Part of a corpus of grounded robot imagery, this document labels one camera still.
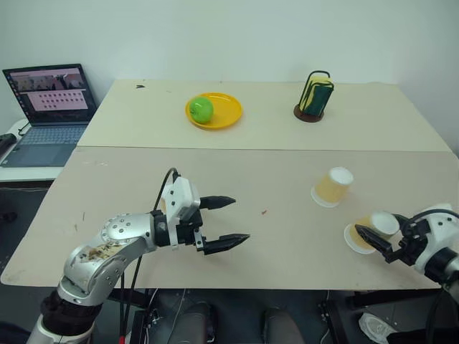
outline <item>apple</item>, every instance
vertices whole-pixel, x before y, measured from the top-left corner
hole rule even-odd
[[[210,121],[214,114],[212,102],[205,97],[196,97],[189,103],[189,113],[195,121],[204,124]]]

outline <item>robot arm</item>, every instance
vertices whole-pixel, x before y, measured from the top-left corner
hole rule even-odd
[[[57,290],[42,303],[42,315],[28,343],[86,343],[103,302],[124,269],[157,247],[179,244],[196,246],[204,254],[231,249],[249,235],[229,234],[208,242],[202,235],[200,209],[216,209],[234,203],[226,196],[200,198],[188,179],[174,176],[164,186],[166,214],[121,214],[109,219],[87,244],[75,249],[64,267]]]
[[[395,216],[403,235],[395,252],[389,242],[369,227],[356,225],[356,230],[386,262],[399,259],[406,265],[414,265],[420,274],[439,283],[459,303],[459,256],[449,247],[459,239],[459,215],[450,204],[440,204],[411,219]]]

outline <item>desk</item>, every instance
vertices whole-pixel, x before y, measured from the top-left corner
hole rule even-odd
[[[335,165],[347,166],[356,180],[342,204],[325,209],[312,201],[309,191]],[[1,281],[55,285],[69,253],[94,236],[106,219],[151,210],[169,166],[190,178],[202,196],[237,199],[226,208],[203,211],[204,235],[213,239],[241,232],[251,237],[228,252],[210,256],[194,247],[160,248],[145,255],[138,287],[375,290],[435,286],[400,262],[389,266],[378,254],[351,251],[343,230],[375,209],[410,215],[442,201],[456,207],[458,172],[452,154],[173,148],[77,148]],[[127,283],[132,275],[133,265],[127,271]]]
[[[18,129],[24,127],[27,124],[27,119],[18,120],[13,126],[6,132],[15,135],[19,140],[21,136],[17,135]],[[23,130],[24,133],[28,131],[30,127]],[[1,162],[8,156],[9,152],[13,150],[16,144],[12,145],[4,155],[0,157]],[[57,178],[61,173],[62,167],[1,167],[0,165],[0,183],[10,181],[52,181]]]
[[[240,122],[219,132],[188,122],[185,100],[210,90],[240,99]],[[445,201],[457,207],[457,158],[394,85],[339,85],[314,124],[292,114],[300,92],[294,83],[115,82],[1,281],[56,285],[69,253],[106,219],[150,211],[164,173],[175,166],[202,196],[237,199],[205,212],[209,239],[252,236],[214,256],[193,247],[159,249],[145,256],[138,287],[434,287],[399,262],[388,266],[378,254],[351,251],[343,230],[377,209],[409,216]],[[346,166],[356,181],[342,204],[324,209],[309,191],[333,166]]]

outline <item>yellow paper cup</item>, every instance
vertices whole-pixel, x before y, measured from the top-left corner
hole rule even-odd
[[[319,206],[334,208],[339,204],[354,181],[351,171],[344,167],[333,167],[311,189],[311,197]]]
[[[367,226],[373,229],[381,238],[390,239],[399,231],[399,223],[394,215],[386,211],[375,211],[363,219],[357,220],[353,224],[348,224],[344,229],[344,240],[355,252],[360,254],[371,254],[376,249],[367,244],[365,240],[357,233],[356,224]]]

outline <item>wooden base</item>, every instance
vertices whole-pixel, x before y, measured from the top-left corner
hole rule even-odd
[[[295,114],[297,119],[302,120],[303,122],[310,122],[310,123],[318,122],[323,117],[323,111],[320,116],[312,116],[312,115],[306,115],[305,113],[302,113],[300,110],[299,104],[295,106],[295,108],[293,109],[293,113]]]

